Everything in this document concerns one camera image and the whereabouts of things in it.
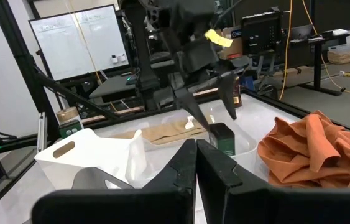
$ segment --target beige fabric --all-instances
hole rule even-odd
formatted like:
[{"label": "beige fabric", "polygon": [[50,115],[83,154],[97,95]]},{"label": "beige fabric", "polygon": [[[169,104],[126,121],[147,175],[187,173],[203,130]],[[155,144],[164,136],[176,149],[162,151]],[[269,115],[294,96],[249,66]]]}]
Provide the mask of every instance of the beige fabric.
[{"label": "beige fabric", "polygon": [[[207,118],[207,120],[209,124],[212,123],[210,118]],[[145,128],[142,129],[142,136],[152,144],[161,145],[181,139],[192,138],[193,136],[206,132],[205,128],[203,128],[195,119],[192,121],[194,127],[186,129],[185,126],[187,122],[187,119],[183,119],[173,123]],[[115,135],[113,138],[131,139],[135,132],[136,131],[129,131],[127,133]]]}]

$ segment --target cardboard box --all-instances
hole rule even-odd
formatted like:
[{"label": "cardboard box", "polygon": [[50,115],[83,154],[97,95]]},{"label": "cardboard box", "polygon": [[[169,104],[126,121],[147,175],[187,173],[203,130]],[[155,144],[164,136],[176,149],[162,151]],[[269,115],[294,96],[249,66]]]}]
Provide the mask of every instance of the cardboard box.
[{"label": "cardboard box", "polygon": [[240,26],[224,28],[221,33],[220,30],[217,30],[217,33],[222,37],[233,40],[233,43],[230,47],[225,47],[222,51],[220,51],[220,59],[226,60],[242,56],[242,39]]}]

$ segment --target gray floor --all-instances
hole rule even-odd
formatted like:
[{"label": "gray floor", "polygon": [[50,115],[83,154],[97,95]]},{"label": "gray floor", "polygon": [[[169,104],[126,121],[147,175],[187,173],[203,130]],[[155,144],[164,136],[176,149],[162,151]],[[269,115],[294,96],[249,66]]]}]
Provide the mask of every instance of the gray floor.
[{"label": "gray floor", "polygon": [[[0,161],[10,178],[19,175],[33,160],[36,154],[33,147],[25,147],[9,153],[0,154]],[[0,191],[3,190],[11,180],[2,178],[0,180]]]},{"label": "gray floor", "polygon": [[[328,65],[328,70],[332,75],[338,74],[340,70],[350,72],[350,64]],[[325,70],[322,71],[322,77],[321,86],[323,88],[339,90],[328,78]],[[311,81],[312,78],[312,70],[294,75],[288,79],[287,86],[295,86],[306,82],[306,80]],[[333,77],[333,80],[339,86],[345,87],[350,91],[350,77]],[[331,96],[296,86],[285,90],[283,101],[308,111],[321,110],[331,119],[350,127],[350,93],[343,93],[341,96]]]}]

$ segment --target whiteboard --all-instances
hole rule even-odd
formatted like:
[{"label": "whiteboard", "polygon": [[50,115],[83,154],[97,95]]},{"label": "whiteboard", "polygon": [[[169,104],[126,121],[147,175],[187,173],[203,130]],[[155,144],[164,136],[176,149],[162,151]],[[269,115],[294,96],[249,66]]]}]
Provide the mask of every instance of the whiteboard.
[{"label": "whiteboard", "polygon": [[54,80],[129,65],[113,5],[30,21]]}]

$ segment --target yellow cable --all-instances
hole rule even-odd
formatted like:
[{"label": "yellow cable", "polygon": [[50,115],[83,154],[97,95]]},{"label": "yellow cable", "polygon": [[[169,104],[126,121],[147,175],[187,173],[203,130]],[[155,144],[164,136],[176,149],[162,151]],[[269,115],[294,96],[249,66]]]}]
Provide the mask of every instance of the yellow cable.
[{"label": "yellow cable", "polygon": [[[311,17],[310,17],[310,15],[309,15],[309,12],[307,11],[307,7],[306,7],[305,0],[302,0],[302,2],[303,2],[303,7],[305,8],[305,11],[306,11],[306,15],[307,15],[307,17],[309,18],[310,24],[313,26],[313,30],[314,30],[315,34],[317,35],[318,33],[317,33],[317,30],[316,30],[316,27],[314,26],[313,21],[311,21]],[[324,58],[323,58],[323,55],[322,55],[322,54],[321,54],[321,60],[323,61],[326,74],[328,75],[328,77],[329,77],[329,79],[331,80],[331,82],[332,82],[335,86],[337,86],[339,89],[343,89],[341,86],[339,86],[338,84],[336,84],[335,81],[332,79],[331,75],[329,75],[329,71],[328,71],[328,68],[327,68],[327,66],[326,66],[326,64],[325,64],[325,61],[324,61]]]},{"label": "yellow cable", "polygon": [[[101,82],[101,79],[99,77],[99,73],[98,73],[98,70],[96,69],[96,65],[94,64],[94,60],[93,60],[93,57],[92,57],[92,54],[90,53],[90,50],[89,50],[89,47],[88,47],[88,43],[86,42],[86,39],[85,39],[85,35],[83,34],[83,30],[82,30],[82,27],[80,25],[80,22],[77,18],[77,16],[75,15],[75,10],[74,10],[74,5],[72,3],[72,0],[68,0],[68,2],[70,3],[70,6],[71,6],[71,11],[75,17],[75,20],[76,20],[76,23],[78,24],[78,27],[80,28],[80,32],[81,32],[81,36],[82,36],[82,39],[83,39],[83,42],[85,43],[85,47],[86,47],[86,50],[88,51],[88,54],[89,54],[89,58],[92,62],[92,65],[93,65],[93,69],[94,71],[96,72],[96,77],[98,78],[98,85],[101,85],[102,82]],[[114,108],[115,111],[117,111],[117,108],[115,108],[115,106],[113,105],[112,102],[110,102],[111,106]]]},{"label": "yellow cable", "polygon": [[284,94],[285,84],[287,83],[287,71],[288,71],[288,45],[289,45],[289,38],[291,34],[291,23],[292,23],[292,5],[293,0],[290,0],[290,11],[289,11],[289,25],[288,25],[288,36],[287,36],[287,45],[285,46],[285,71],[284,71],[284,83],[282,84],[282,90],[280,95],[280,100],[282,99],[282,96]]}]

